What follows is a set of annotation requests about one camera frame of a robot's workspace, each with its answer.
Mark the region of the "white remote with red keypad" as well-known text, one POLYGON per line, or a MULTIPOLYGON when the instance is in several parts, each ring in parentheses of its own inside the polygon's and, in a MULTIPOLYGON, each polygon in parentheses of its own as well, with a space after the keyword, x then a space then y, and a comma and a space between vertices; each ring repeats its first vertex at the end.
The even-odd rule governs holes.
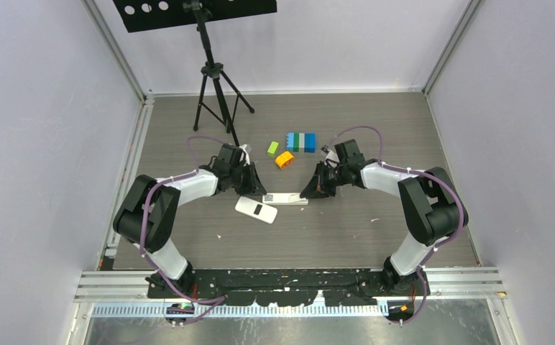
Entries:
POLYGON ((241 196, 237 201, 235 211, 266 224, 272 224, 278 214, 278 210, 275 207, 244 196, 241 196))

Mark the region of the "white air conditioner remote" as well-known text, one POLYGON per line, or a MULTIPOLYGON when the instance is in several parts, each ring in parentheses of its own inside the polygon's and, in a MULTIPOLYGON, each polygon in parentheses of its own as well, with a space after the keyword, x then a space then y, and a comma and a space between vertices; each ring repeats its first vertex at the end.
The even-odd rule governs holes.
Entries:
POLYGON ((262 202, 272 206, 308 205, 308 199, 301 198, 300 193, 267 193, 262 202))

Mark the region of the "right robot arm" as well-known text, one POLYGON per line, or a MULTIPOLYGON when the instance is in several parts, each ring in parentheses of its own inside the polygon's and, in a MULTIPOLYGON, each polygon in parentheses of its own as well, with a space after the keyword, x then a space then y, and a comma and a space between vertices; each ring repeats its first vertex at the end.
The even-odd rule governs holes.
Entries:
POLYGON ((439 246, 467 225, 468 215, 445 169, 412 170, 366 159, 355 140, 336 144, 313 173, 300 197, 334 197, 337 188, 353 185, 400 199, 408 234, 383 265, 384 288, 403 294, 412 277, 439 246))

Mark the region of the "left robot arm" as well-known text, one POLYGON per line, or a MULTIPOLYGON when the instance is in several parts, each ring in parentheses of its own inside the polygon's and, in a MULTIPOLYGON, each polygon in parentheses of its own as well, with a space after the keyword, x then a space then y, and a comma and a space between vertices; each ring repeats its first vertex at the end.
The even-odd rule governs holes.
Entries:
POLYGON ((239 196, 266 194, 247 144, 223 144, 207 165, 175 177, 139 175, 117 211, 112 228, 134 244, 167 277, 165 287, 177 298, 193 288, 192 264, 171 239, 180 206, 234 189, 239 196))

